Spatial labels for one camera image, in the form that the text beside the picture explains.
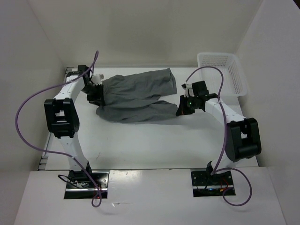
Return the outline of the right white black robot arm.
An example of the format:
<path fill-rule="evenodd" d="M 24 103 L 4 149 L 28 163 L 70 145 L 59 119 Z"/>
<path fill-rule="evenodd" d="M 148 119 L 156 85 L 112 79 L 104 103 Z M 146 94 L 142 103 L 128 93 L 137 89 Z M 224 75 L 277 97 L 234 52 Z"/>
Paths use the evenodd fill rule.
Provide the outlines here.
<path fill-rule="evenodd" d="M 183 84 L 177 116 L 191 115 L 197 109 L 210 114 L 224 127 L 224 140 L 218 159 L 206 167 L 206 180 L 217 184 L 224 173 L 236 162 L 261 154 L 261 139 L 258 122 L 246 118 L 227 106 L 219 95 L 209 93 L 204 81 Z"/>

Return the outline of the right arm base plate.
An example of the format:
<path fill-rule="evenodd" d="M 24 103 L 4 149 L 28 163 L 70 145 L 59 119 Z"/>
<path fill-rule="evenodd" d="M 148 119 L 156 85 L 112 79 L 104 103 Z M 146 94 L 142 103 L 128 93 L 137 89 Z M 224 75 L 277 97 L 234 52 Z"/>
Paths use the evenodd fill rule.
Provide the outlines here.
<path fill-rule="evenodd" d="M 204 169 L 191 170 L 191 181 L 194 197 L 236 195 L 230 171 L 211 177 Z"/>

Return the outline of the grey shorts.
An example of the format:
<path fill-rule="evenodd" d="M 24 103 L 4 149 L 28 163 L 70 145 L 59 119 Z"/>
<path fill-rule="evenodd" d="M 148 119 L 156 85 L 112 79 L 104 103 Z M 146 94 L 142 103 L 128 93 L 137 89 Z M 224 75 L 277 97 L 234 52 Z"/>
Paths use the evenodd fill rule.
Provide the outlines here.
<path fill-rule="evenodd" d="M 170 68 L 133 75 L 115 75 L 102 82 L 105 105 L 96 114 L 109 122 L 138 123 L 176 118 L 178 107 L 161 97 L 177 94 Z"/>

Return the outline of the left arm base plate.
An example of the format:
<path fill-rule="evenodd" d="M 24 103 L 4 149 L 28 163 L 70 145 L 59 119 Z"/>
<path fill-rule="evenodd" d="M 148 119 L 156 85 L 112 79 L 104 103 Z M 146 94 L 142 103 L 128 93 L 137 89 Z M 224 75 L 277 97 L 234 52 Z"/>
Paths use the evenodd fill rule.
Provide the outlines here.
<path fill-rule="evenodd" d="M 64 199 L 92 199 L 97 196 L 98 189 L 101 191 L 103 199 L 107 198 L 108 195 L 108 181 L 109 171 L 92 171 L 91 177 L 95 181 L 96 185 L 83 173 L 83 177 L 76 178 L 73 172 L 70 172 L 68 176 L 58 175 L 58 177 L 66 183 Z"/>

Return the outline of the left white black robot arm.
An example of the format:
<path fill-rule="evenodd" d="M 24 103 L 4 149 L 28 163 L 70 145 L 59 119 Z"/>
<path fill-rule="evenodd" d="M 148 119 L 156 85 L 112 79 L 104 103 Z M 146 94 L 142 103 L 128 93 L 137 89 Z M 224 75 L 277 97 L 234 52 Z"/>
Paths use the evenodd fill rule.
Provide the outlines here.
<path fill-rule="evenodd" d="M 79 143 L 79 117 L 75 101 L 80 92 L 86 94 L 87 101 L 96 106 L 104 106 L 103 85 L 92 81 L 93 69 L 79 65 L 77 71 L 66 75 L 66 85 L 53 99 L 44 102 L 47 127 L 62 144 L 69 157 L 70 171 L 66 182 L 75 188 L 93 186 L 94 176 L 90 164 Z"/>

